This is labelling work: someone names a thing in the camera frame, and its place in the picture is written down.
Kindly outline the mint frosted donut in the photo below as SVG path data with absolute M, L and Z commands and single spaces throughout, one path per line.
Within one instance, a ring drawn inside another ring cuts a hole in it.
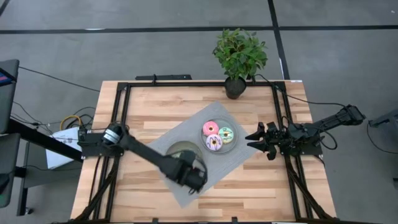
M 223 140 L 223 144 L 229 144 L 234 139 L 234 132 L 228 127 L 220 128 L 218 135 Z

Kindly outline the dark grey stand foot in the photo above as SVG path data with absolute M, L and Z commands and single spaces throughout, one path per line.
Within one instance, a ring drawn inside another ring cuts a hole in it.
M 369 121 L 369 125 L 372 128 L 378 128 L 382 124 L 390 124 L 398 129 L 398 109 L 392 110 L 376 119 Z

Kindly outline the black plant pot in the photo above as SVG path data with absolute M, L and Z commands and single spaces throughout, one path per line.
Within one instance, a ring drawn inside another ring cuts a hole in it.
M 224 82 L 224 87 L 226 91 L 226 96 L 229 99 L 238 99 L 246 89 L 246 81 L 239 77 L 238 79 L 233 79 L 228 77 Z

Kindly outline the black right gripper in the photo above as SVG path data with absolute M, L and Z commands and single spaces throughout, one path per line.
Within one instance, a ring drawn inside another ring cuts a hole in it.
M 254 141 L 247 143 L 247 146 L 253 147 L 262 152 L 268 152 L 267 158 L 272 161 L 275 159 L 277 154 L 276 146 L 280 149 L 280 152 L 288 153 L 292 145 L 292 140 L 286 131 L 277 129 L 274 122 L 267 123 L 267 131 L 263 122 L 258 122 L 257 131 L 245 137 L 246 140 L 260 140 L 264 136 L 262 141 Z

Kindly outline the black bar at table edge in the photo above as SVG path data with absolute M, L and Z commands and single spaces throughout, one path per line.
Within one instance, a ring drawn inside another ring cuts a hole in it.
M 148 76 L 136 76 L 135 80 L 191 80 L 192 77 L 189 74 L 182 75 L 148 75 Z

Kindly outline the white paper sheet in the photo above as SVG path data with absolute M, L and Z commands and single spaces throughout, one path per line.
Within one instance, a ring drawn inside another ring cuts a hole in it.
M 74 127 L 63 131 L 58 131 L 53 133 L 51 137 L 66 144 L 67 146 L 81 151 L 81 147 L 78 145 L 78 130 L 78 127 Z M 46 157 L 48 169 L 55 169 L 72 161 L 71 158 L 62 156 L 61 154 L 50 151 L 48 149 L 46 150 Z

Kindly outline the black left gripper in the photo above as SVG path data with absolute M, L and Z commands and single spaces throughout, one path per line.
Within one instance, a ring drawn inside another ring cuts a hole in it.
M 189 187 L 190 195 L 199 193 L 208 180 L 208 171 L 203 159 L 189 150 L 181 151 L 178 159 L 182 163 L 178 184 Z

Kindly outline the black aluminium table frame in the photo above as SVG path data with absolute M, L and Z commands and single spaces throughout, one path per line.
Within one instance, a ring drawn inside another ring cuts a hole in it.
M 220 102 L 236 121 L 253 133 L 259 121 L 285 115 L 298 123 L 311 121 L 301 82 L 282 81 L 292 95 L 283 97 L 264 82 L 249 85 L 237 100 L 226 97 L 219 80 L 105 81 L 96 105 L 94 128 L 124 120 L 138 140 L 149 143 L 211 103 Z M 262 152 L 230 172 L 215 186 L 181 207 L 157 169 L 135 154 L 125 154 L 113 187 L 93 215 L 111 222 L 241 222 L 293 221 L 315 212 L 298 189 L 292 188 L 284 157 L 269 161 Z

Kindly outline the green leafy plant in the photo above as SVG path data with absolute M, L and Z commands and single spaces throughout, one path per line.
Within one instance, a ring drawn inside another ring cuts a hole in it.
M 225 29 L 217 39 L 212 54 L 230 79 L 251 77 L 266 66 L 266 42 L 261 42 L 256 32 Z

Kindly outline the grey woven placemat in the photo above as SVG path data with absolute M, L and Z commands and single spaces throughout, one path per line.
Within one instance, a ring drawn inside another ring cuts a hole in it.
M 216 117 L 226 117 L 231 119 L 238 130 L 235 148 L 226 154 L 215 154 L 207 151 L 200 140 L 200 130 L 203 123 L 208 119 Z M 200 148 L 203 154 L 204 163 L 208 170 L 208 181 L 200 193 L 190 195 L 188 193 L 190 190 L 189 187 L 182 187 L 167 178 L 164 179 L 164 182 L 173 193 L 176 201 L 180 207 L 183 208 L 217 184 L 217 182 L 219 182 L 223 177 L 243 164 L 246 159 L 249 159 L 256 152 L 254 148 L 247 146 L 248 141 L 245 140 L 247 135 L 247 132 L 245 132 L 245 130 L 236 122 L 226 108 L 216 101 L 194 114 L 188 120 L 166 132 L 158 139 L 149 143 L 149 147 L 163 155 L 166 155 L 166 152 L 171 145 L 179 141 L 190 141 Z

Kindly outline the lavender frosted donut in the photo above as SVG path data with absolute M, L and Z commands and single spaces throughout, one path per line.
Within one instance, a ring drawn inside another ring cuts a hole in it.
M 218 134 L 211 134 L 206 138 L 205 145 L 211 151 L 219 151 L 223 146 L 223 139 Z

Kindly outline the round grey plate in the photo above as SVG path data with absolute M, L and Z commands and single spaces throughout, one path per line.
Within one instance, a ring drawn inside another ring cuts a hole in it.
M 226 117 L 216 117 L 216 118 L 213 118 L 213 119 L 208 119 L 207 121 L 216 122 L 218 127 L 219 127 L 219 129 L 223 128 L 223 127 L 231 128 L 233 130 L 233 132 L 234 132 L 234 139 L 229 144 L 223 144 L 222 148 L 219 151 L 211 151 L 205 145 L 207 136 L 205 136 L 203 134 L 202 128 L 201 128 L 201 130 L 200 130 L 200 140 L 201 140 L 202 144 L 204 145 L 204 148 L 207 151 L 210 151 L 210 152 L 215 153 L 215 154 L 226 154 L 228 152 L 231 152 L 235 148 L 235 145 L 237 143 L 237 137 L 238 137 L 238 130 L 237 130 L 237 127 L 235 126 L 234 122 L 231 119 L 226 118 Z
M 181 159 L 189 164 L 193 164 L 194 162 L 204 164 L 203 154 L 200 148 L 190 141 L 179 141 L 174 143 L 168 148 L 166 155 Z

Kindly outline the black desk beam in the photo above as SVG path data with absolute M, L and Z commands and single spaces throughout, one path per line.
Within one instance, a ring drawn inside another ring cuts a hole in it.
M 26 141 L 42 146 L 45 149 L 73 159 L 74 161 L 81 163 L 83 162 L 83 159 L 81 158 L 82 154 L 79 150 L 74 149 L 54 138 L 51 138 L 50 136 L 46 136 L 45 134 L 29 128 L 28 126 L 13 119 L 9 120 L 5 133 L 18 133 L 21 135 L 21 138 L 25 139 Z

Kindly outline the pink frosted donut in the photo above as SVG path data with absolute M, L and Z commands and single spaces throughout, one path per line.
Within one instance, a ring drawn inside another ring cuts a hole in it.
M 212 134 L 218 134 L 219 127 L 216 122 L 214 121 L 207 121 L 203 127 L 202 132 L 205 136 L 209 136 Z

